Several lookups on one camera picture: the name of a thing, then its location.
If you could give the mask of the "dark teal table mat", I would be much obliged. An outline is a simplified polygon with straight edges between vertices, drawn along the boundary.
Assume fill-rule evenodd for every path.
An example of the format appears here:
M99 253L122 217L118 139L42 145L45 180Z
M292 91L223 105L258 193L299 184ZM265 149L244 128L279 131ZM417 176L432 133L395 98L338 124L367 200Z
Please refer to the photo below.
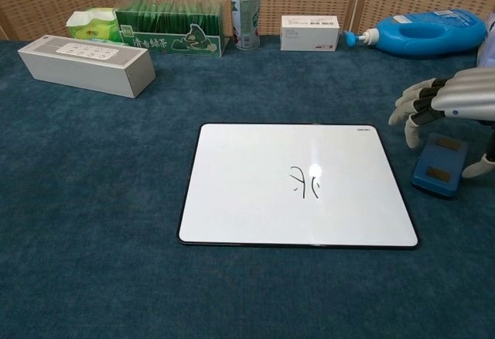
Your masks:
M220 58L154 54L127 99L34 80L0 41L0 339L495 339L495 173L452 200L410 184L387 120L409 85L472 67L266 36ZM375 125L413 251L189 247L176 237L205 122Z

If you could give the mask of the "white-lid cylindrical can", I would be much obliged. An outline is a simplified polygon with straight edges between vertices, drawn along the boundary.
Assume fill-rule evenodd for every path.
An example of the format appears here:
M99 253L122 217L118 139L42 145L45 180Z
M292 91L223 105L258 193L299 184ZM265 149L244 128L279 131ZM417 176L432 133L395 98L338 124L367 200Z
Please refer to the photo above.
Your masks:
M234 45L253 50L260 45L258 33L261 0L230 0Z

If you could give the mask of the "blue whiteboard eraser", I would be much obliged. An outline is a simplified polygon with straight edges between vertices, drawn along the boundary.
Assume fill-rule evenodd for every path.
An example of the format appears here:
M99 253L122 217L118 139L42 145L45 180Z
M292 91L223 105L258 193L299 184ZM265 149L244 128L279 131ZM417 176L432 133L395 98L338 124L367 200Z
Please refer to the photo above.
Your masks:
M411 176L413 186L452 198L459 189L468 143L436 132L429 134Z

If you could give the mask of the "blue pump detergent bottle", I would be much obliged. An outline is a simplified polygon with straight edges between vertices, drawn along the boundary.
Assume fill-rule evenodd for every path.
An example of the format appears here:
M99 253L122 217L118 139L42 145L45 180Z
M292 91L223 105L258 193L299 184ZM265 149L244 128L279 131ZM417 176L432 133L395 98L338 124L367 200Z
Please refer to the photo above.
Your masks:
M436 57L477 48L486 37L484 21L466 9L393 15L373 28L343 33L349 47L363 44L403 57Z

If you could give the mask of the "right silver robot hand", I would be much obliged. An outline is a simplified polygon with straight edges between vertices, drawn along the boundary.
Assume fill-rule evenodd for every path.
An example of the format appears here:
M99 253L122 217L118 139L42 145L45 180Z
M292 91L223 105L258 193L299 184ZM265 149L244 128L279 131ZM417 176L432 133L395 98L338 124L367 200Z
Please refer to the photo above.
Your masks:
M463 178L495 170L495 67L472 67L407 87L395 101L388 124L402 123L406 144L414 149L420 142L419 128L441 118L473 120L491 129L485 152L463 169Z

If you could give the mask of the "clear green tea sachet box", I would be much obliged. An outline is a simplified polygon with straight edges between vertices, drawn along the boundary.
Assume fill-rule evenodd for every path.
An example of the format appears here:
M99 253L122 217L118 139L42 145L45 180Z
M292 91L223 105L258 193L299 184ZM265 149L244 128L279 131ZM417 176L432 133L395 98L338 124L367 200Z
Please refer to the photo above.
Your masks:
M128 0L114 14L123 43L151 53L221 57L228 43L219 0Z

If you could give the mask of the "small white whiteboard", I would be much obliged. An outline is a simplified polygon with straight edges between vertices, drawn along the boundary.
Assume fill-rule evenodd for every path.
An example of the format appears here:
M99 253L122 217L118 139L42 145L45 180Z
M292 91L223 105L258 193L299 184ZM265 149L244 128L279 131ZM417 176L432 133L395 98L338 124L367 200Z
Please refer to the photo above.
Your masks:
M419 243L372 125L202 125L178 238L323 248Z

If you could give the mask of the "small white carton box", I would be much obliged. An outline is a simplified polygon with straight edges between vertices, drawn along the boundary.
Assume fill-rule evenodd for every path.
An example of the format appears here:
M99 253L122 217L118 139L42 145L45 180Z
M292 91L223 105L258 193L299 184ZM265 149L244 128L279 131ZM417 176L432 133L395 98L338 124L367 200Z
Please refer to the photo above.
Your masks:
M340 24L335 15L283 15L282 51L333 52L337 48Z

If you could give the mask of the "green tissue pack open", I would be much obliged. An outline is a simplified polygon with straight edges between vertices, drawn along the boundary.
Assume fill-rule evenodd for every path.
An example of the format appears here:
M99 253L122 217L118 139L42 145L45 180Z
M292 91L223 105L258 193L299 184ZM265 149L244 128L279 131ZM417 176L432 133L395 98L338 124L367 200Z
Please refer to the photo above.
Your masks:
M74 39L98 38L121 42L113 8L75 11L67 20L66 27Z

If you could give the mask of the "white rectangular speaker box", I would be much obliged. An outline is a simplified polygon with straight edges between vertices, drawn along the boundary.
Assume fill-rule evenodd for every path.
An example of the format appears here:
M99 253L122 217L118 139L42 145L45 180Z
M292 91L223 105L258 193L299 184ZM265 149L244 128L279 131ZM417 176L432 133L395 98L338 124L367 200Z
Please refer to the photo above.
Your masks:
M155 79L145 48L44 35L18 50L36 80L136 98Z

